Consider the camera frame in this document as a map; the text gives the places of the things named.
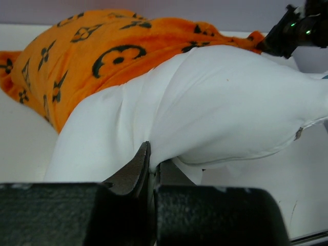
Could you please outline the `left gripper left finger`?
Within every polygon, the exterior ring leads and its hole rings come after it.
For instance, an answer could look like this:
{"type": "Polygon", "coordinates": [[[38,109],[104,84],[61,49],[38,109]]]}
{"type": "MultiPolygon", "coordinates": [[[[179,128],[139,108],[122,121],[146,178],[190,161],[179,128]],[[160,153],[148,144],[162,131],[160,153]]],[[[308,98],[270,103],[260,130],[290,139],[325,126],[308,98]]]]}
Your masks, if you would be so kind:
{"type": "Polygon", "coordinates": [[[102,184],[114,195],[138,197],[148,183],[150,150],[150,143],[143,142],[135,156],[102,184]]]}

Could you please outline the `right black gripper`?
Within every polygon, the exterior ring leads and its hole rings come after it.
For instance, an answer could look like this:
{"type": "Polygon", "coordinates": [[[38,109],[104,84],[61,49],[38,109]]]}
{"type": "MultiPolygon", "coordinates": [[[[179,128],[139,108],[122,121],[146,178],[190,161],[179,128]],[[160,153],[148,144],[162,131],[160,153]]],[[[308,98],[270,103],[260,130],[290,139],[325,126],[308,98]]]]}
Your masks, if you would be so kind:
{"type": "Polygon", "coordinates": [[[327,1],[286,6],[286,13],[256,49],[289,58],[298,47],[327,48],[327,1]]]}

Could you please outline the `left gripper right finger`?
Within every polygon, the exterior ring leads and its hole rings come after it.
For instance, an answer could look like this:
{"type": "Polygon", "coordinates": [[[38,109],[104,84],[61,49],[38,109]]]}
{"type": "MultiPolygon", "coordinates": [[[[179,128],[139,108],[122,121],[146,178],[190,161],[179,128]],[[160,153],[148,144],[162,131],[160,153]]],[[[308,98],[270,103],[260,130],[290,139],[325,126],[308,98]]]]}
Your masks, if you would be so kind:
{"type": "Polygon", "coordinates": [[[155,187],[158,186],[196,186],[171,160],[161,162],[156,167],[155,187]]]}

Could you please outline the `white pillow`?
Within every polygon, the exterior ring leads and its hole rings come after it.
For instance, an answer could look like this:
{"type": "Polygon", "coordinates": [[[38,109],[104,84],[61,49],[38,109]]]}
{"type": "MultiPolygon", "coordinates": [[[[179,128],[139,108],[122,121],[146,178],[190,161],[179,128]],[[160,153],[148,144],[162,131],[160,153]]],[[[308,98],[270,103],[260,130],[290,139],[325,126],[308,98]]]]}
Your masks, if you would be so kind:
{"type": "Polygon", "coordinates": [[[203,169],[280,152],[327,119],[327,80],[231,46],[194,48],[83,99],[57,139],[45,182],[98,182],[150,143],[150,172],[171,159],[203,169]]]}

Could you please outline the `orange patterned pillowcase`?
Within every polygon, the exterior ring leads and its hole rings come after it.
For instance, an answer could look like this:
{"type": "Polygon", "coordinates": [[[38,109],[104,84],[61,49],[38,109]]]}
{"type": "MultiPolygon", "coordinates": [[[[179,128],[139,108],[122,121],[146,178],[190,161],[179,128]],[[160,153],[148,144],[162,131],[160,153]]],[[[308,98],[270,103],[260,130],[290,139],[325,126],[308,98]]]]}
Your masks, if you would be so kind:
{"type": "Polygon", "coordinates": [[[1,89],[60,132],[83,99],[177,54],[212,45],[257,52],[263,39],[258,31],[246,38],[225,36],[206,22],[91,10],[60,21],[22,51],[2,51],[1,89]]]}

